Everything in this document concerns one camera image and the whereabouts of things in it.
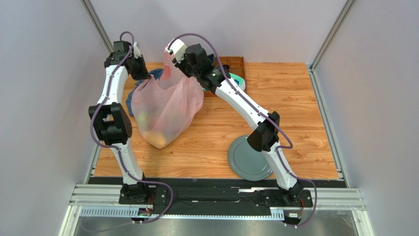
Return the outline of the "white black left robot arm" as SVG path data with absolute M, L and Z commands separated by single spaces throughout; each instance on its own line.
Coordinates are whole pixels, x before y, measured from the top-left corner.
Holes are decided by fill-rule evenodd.
M 122 95 L 129 76 L 149 80 L 143 55 L 136 42 L 115 41 L 114 51 L 104 62 L 105 85 L 97 105 L 90 106 L 90 133 L 94 140 L 115 155 L 122 172 L 120 203 L 145 204 L 151 194 L 144 173 L 138 166 L 131 145 L 133 126 L 122 105 Z

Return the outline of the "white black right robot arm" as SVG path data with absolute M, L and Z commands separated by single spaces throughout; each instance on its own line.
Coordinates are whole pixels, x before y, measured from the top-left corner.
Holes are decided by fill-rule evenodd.
M 254 102 L 231 78 L 222 62 L 213 62 L 200 44 L 186 46 L 181 40 L 176 40 L 166 50 L 174 56 L 174 66 L 185 76 L 196 78 L 203 88 L 226 101 L 244 118 L 253 130 L 247 138 L 248 144 L 264 156 L 275 174 L 278 187 L 291 201 L 297 200 L 303 187 L 280 145 L 280 115 L 268 112 Z

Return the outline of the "pink translucent plastic bag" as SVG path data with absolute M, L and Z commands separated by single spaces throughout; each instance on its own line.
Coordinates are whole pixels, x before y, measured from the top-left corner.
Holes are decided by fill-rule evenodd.
M 167 126 L 160 132 L 169 143 L 190 126 L 204 102 L 204 92 L 197 79 L 186 77 L 174 66 L 172 59 L 173 55 L 164 52 L 160 76 L 151 74 L 150 79 L 139 80 L 126 100 L 129 113 L 134 118 L 142 111 L 149 113 L 153 121 L 160 116 L 165 117 Z M 138 130 L 145 139 L 147 130 L 139 127 Z

